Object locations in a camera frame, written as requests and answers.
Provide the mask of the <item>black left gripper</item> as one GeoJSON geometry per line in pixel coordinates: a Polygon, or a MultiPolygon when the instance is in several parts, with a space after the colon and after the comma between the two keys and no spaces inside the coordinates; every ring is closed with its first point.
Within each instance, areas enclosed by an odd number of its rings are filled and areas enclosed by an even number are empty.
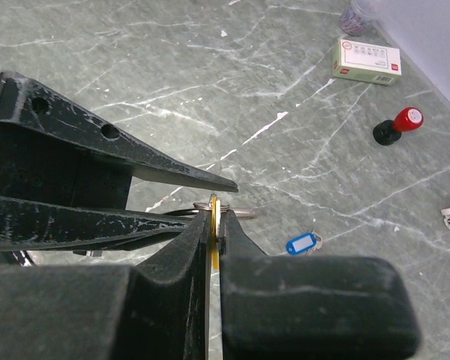
{"type": "Polygon", "coordinates": [[[125,208],[132,176],[239,190],[234,181],[158,151],[36,79],[0,73],[0,251],[134,251],[182,233],[189,218],[103,210],[125,208]]]}

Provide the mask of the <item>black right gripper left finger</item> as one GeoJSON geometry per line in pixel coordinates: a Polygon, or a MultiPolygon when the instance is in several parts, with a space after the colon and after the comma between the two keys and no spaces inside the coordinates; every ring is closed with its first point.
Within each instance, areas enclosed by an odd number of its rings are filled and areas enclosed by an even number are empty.
{"type": "Polygon", "coordinates": [[[211,216],[139,265],[0,265],[0,359],[206,359],[211,216]]]}

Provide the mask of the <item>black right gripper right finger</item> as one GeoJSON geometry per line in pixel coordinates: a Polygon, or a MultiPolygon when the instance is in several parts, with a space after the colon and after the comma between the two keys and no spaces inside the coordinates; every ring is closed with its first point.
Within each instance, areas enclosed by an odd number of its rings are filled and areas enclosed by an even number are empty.
{"type": "Polygon", "coordinates": [[[422,332],[398,270],[368,256],[269,256],[220,221],[225,359],[409,359],[422,332]]]}

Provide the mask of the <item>blue tagged key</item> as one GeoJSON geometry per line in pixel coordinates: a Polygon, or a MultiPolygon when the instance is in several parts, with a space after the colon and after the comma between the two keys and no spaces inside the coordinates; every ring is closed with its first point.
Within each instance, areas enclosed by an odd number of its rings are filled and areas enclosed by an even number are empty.
{"type": "Polygon", "coordinates": [[[306,232],[286,243],[289,255],[310,255],[323,246],[323,238],[314,231],[306,232]]]}

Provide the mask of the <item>silver keyring with keys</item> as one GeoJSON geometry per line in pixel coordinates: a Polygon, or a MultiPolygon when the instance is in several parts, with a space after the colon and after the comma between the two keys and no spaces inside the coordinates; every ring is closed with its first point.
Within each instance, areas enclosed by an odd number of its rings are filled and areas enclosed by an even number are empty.
{"type": "MultiPolygon", "coordinates": [[[[189,208],[180,208],[174,211],[165,212],[164,215],[175,216],[175,217],[192,217],[196,215],[199,211],[211,211],[211,201],[208,202],[194,202],[189,208]]],[[[260,215],[260,212],[256,208],[237,208],[229,204],[220,204],[220,212],[224,214],[227,211],[233,211],[237,218],[242,219],[253,219],[260,215]]]]}

